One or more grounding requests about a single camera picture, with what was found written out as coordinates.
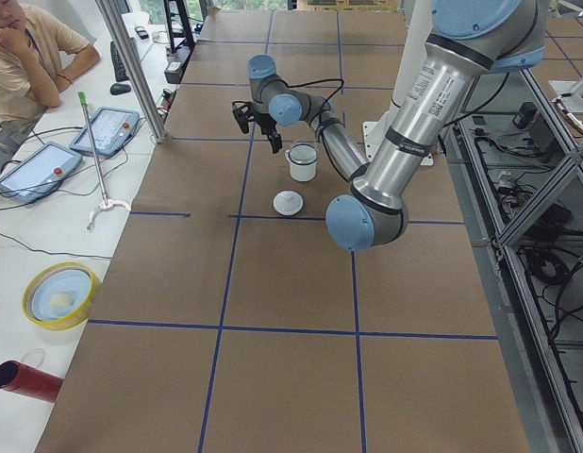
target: white lid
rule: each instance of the white lid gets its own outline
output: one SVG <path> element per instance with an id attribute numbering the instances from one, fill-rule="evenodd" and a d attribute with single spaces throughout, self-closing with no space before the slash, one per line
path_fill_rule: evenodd
<path id="1" fill-rule="evenodd" d="M 281 215 L 297 214 L 303 205 L 302 197 L 294 191 L 278 193 L 273 200 L 273 207 Z"/>

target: computer mouse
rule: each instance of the computer mouse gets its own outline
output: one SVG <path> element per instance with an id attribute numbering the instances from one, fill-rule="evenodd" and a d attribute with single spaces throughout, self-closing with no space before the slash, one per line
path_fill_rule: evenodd
<path id="1" fill-rule="evenodd" d="M 132 87 L 130 85 L 126 85 L 125 83 L 114 83 L 111 85 L 111 88 L 109 88 L 109 92 L 114 96 L 117 96 L 118 94 L 124 94 L 125 92 L 130 92 L 131 90 Z"/>

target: window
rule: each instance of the window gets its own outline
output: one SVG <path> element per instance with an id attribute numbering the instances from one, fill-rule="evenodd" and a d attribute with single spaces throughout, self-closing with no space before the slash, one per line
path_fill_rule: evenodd
<path id="1" fill-rule="evenodd" d="M 220 9 L 287 9 L 288 0 L 213 0 L 213 5 Z M 165 24 L 166 17 L 163 7 L 163 0 L 132 0 L 133 9 L 140 9 L 148 12 L 152 24 Z M 171 4 L 174 13 L 176 4 Z M 187 11 L 189 13 L 192 26 L 196 22 L 201 22 L 202 14 L 199 7 L 199 0 L 187 0 Z"/>

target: yellow bowl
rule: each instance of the yellow bowl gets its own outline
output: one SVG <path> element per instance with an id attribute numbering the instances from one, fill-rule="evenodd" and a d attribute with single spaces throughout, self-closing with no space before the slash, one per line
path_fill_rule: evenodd
<path id="1" fill-rule="evenodd" d="M 91 279 L 91 288 L 86 295 L 84 301 L 71 313 L 63 316 L 62 318 L 58 318 L 51 321 L 43 321 L 36 317 L 32 310 L 32 301 L 34 299 L 34 294 L 36 291 L 41 287 L 46 279 L 49 277 L 58 274 L 59 272 L 68 271 L 68 270 L 76 270 L 84 272 L 90 279 Z M 49 268 L 40 272 L 37 276 L 35 276 L 27 288 L 25 288 L 24 297 L 22 301 L 23 311 L 27 319 L 29 319 L 32 323 L 37 324 L 38 326 L 47 328 L 49 330 L 65 330 L 66 328 L 71 328 L 77 326 L 86 318 L 88 318 L 89 313 L 91 312 L 92 307 L 92 300 L 94 298 L 94 294 L 98 289 L 99 285 L 101 284 L 101 280 L 97 277 L 92 270 L 88 267 L 79 264 L 73 261 L 65 261 L 59 264 L 55 264 L 54 266 L 50 266 Z"/>

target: tablet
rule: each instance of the tablet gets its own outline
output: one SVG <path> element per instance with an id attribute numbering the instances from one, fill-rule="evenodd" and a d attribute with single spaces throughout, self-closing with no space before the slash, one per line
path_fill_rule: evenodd
<path id="1" fill-rule="evenodd" d="M 101 107 L 91 118 L 92 135 L 96 154 L 113 156 L 130 138 L 140 115 L 136 111 Z M 88 129 L 84 127 L 69 145 L 74 151 L 91 153 L 91 138 Z"/>
<path id="2" fill-rule="evenodd" d="M 54 191 L 81 161 L 75 151 L 49 142 L 0 176 L 0 193 L 31 203 Z"/>

